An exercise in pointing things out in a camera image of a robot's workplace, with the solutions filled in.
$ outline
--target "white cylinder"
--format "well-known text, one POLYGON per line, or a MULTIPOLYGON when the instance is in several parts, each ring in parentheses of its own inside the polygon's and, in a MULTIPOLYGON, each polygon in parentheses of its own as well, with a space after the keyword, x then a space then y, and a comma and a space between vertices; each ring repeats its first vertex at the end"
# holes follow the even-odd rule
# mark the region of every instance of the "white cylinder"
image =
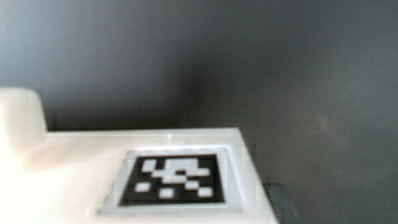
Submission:
POLYGON ((0 154, 20 156, 47 138, 47 123, 38 93, 0 88, 0 154))

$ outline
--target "white surface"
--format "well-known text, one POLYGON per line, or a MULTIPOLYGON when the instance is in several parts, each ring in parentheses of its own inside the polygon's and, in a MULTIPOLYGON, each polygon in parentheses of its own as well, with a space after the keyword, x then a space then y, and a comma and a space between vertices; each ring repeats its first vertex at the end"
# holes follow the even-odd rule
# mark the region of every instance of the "white surface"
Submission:
POLYGON ((141 182, 136 185, 136 192, 148 192, 152 188, 152 183, 141 182))
MULTIPOLYGON (((43 111, 33 96, 33 92, 22 89, 0 89, 0 156, 4 161, 20 161, 4 163, 0 167, 0 223, 278 223, 239 129, 59 132, 43 135, 43 111), (20 118, 29 120, 27 127, 20 118), (226 147, 207 149, 216 145, 226 147), (193 147, 198 147, 196 150, 187 151, 186 148, 193 147), (218 150, 228 203, 120 209, 113 199, 125 188, 118 176, 132 167, 131 157, 141 153, 173 155, 186 151, 193 155, 198 151, 209 154, 212 150, 218 150)), ((152 172, 155 166, 148 164, 145 168, 152 172)), ((163 197, 171 197, 173 191, 163 192, 163 197)), ((200 188, 198 192, 203 197, 214 193, 210 188, 200 188)))

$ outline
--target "dark gray background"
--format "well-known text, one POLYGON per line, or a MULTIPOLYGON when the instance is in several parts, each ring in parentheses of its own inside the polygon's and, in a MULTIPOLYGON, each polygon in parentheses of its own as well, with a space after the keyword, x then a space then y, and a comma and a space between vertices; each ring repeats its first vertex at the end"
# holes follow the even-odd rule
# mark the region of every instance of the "dark gray background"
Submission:
POLYGON ((242 128, 305 223, 398 223, 398 4, 3 0, 0 86, 52 130, 242 128))

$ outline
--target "white object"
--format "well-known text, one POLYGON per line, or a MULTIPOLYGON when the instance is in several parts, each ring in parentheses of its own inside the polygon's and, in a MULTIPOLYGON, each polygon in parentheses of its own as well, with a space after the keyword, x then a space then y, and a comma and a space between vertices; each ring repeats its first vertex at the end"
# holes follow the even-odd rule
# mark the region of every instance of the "white object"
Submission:
POLYGON ((0 174, 0 223, 278 223, 237 128, 49 133, 22 88, 0 89, 0 174), (150 181, 131 192, 136 170, 150 181), (155 204, 125 206, 131 194, 155 204), (182 194, 202 203, 170 203, 182 194))

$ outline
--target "qr code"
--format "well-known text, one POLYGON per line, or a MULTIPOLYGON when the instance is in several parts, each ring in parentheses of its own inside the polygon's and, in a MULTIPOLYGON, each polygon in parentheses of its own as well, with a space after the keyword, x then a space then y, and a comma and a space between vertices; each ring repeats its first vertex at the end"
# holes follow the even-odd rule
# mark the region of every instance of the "qr code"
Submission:
POLYGON ((138 157, 120 206, 223 202, 218 154, 138 157))

